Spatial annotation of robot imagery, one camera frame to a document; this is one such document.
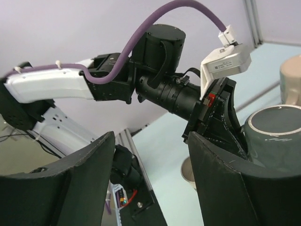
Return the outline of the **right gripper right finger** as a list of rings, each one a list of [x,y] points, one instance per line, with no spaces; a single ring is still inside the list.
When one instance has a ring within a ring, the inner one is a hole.
[[[258,166],[196,132],[189,134],[188,147],[204,225],[300,225],[299,172]]]

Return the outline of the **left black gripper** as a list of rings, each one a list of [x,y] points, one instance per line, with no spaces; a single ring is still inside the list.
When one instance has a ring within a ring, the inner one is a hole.
[[[186,120],[182,138],[195,131],[214,145],[248,159],[245,136],[234,109],[236,82],[216,79],[200,98],[200,85],[176,73],[186,34],[173,26],[152,25],[134,47],[130,62],[139,102],[149,100]]]

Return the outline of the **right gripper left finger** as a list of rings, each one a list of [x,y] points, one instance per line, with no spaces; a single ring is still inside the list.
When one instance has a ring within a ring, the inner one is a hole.
[[[114,150],[109,131],[51,164],[1,176],[1,225],[99,226]]]

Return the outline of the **small steel cup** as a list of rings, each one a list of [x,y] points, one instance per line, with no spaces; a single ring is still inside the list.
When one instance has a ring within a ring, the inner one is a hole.
[[[197,190],[196,183],[193,175],[192,164],[190,157],[187,157],[181,165],[182,178],[188,182],[194,190]]]

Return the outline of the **dark green mug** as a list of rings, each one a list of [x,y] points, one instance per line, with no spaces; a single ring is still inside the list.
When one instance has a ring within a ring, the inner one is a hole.
[[[252,113],[243,125],[249,159],[268,169],[301,170],[301,107],[275,105]]]

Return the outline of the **beige mug coral print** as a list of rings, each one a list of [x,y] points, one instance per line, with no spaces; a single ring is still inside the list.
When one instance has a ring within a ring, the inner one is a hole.
[[[301,55],[285,60],[280,66],[281,103],[301,105]]]

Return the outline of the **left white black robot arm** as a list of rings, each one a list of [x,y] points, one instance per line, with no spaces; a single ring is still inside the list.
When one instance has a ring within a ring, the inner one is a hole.
[[[132,55],[126,57],[117,77],[106,84],[85,78],[104,78],[120,53],[99,55],[77,64],[32,67],[24,62],[0,81],[0,113],[13,128],[38,138],[51,136],[70,144],[64,155],[93,142],[94,136],[70,120],[55,105],[59,98],[94,101],[121,100],[130,104],[132,94],[139,102],[148,100],[186,120],[182,135],[197,132],[216,146],[242,159],[248,158],[245,136],[234,109],[236,82],[231,75],[245,72],[251,57],[235,39],[213,50],[199,69],[190,68],[200,78],[194,85],[186,73],[176,68],[182,53],[185,33],[173,26],[155,24],[143,32]]]

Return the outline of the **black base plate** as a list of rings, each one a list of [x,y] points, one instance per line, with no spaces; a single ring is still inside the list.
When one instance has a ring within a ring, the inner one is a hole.
[[[120,210],[123,226],[166,226],[153,190],[147,188],[137,157],[126,147],[115,146],[111,184],[120,184],[127,193],[128,202]]]

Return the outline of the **aluminium frame rail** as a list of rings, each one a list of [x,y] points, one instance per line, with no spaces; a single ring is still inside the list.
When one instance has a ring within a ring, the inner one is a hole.
[[[147,185],[147,188],[150,191],[153,190],[153,188],[151,186],[151,183],[150,183],[150,180],[148,178],[148,175],[146,173],[146,170],[144,168],[143,162],[142,162],[142,160],[139,156],[139,153],[136,149],[135,143],[133,141],[133,138],[132,138],[128,128],[126,128],[125,130],[121,131],[120,133],[118,133],[116,135],[116,141],[117,141],[117,144],[120,144],[120,145],[126,147],[132,154],[134,154],[137,157],[140,168],[142,170],[144,180],[145,180],[146,185]]]

